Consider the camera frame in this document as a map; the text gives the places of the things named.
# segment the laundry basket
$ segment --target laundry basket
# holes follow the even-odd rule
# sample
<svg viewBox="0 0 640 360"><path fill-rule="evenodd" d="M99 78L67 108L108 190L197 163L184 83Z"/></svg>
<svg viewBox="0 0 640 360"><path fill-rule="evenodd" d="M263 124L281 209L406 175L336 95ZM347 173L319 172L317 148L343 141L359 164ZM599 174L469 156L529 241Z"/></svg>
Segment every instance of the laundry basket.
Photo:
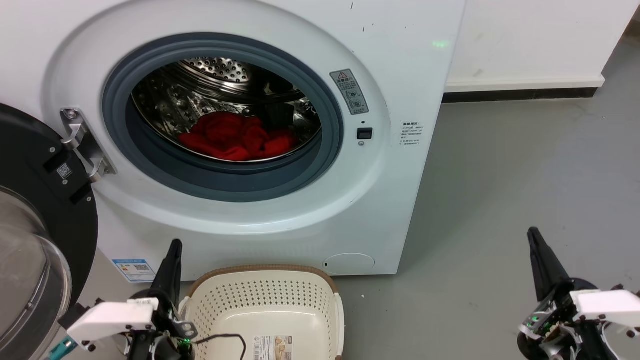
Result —
<svg viewBox="0 0 640 360"><path fill-rule="evenodd" d="M305 266L238 266L210 272L180 303L198 337L240 334L244 360L340 360L344 310L333 280ZM240 360L239 338L194 345L198 360Z"/></svg>

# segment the screw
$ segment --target screw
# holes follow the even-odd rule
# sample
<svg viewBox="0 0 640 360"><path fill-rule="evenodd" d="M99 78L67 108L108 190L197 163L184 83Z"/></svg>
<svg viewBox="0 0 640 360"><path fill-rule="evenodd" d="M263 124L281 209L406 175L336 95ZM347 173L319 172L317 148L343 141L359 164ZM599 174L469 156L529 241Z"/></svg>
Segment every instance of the screw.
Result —
<svg viewBox="0 0 640 360"><path fill-rule="evenodd" d="M69 109L69 110L65 111L65 115L68 118L70 118L71 120L73 120L73 119L78 117L78 113L73 109Z"/></svg>

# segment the gray floor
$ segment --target gray floor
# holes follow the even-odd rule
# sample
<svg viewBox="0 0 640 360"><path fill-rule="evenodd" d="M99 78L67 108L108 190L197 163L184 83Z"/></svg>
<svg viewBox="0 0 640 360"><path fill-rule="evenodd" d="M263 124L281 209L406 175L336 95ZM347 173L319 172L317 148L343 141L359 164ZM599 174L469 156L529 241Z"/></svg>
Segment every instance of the gray floor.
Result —
<svg viewBox="0 0 640 360"><path fill-rule="evenodd" d="M593 99L442 106L399 273L337 279L345 359L523 359L532 225L570 275L640 290L640 42L604 76ZM98 254L82 299L135 289ZM101 346L68 359L119 358Z"/></svg>

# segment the white washing machine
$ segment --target white washing machine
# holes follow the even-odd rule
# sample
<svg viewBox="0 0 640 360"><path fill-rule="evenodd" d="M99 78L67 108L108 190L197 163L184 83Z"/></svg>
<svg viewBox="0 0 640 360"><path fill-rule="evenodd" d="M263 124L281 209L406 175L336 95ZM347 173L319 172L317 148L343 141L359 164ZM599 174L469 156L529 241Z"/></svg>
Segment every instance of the white washing machine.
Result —
<svg viewBox="0 0 640 360"><path fill-rule="evenodd" d="M23 193L45 189L41 177L57 199L43 217L82 205L65 230L97 219L97 246L133 282L152 280L174 238L186 281L258 263L394 274L463 9L5 2L0 132L34 137L6 139L2 157L38 161L32 173L3 168L0 185L37 210L37 195ZM90 181L76 178L78 156ZM81 288L92 231L51 236Z"/></svg>

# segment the metal hinge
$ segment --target metal hinge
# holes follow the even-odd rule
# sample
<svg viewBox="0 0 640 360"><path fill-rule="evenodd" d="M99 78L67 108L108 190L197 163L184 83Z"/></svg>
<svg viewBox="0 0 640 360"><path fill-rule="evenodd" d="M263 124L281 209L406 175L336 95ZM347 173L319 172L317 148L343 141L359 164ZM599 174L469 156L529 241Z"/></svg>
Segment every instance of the metal hinge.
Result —
<svg viewBox="0 0 640 360"><path fill-rule="evenodd" d="M117 173L98 142L95 141L80 109L61 109L60 118L70 133L69 137L62 140L62 145L68 150L76 151L80 156L92 183L102 179L105 174Z"/></svg>

